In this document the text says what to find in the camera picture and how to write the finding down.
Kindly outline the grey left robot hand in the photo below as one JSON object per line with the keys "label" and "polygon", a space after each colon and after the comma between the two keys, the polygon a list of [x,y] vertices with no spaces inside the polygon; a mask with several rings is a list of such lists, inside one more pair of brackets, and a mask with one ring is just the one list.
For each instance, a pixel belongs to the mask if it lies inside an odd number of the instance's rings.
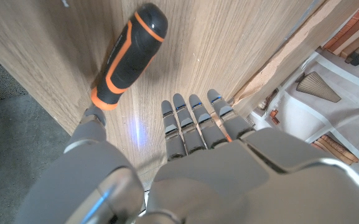
{"label": "grey left robot hand", "polygon": [[253,129],[215,90],[161,104],[167,162],[149,190],[106,139],[94,99],[17,223],[359,223],[359,175],[271,128]]}

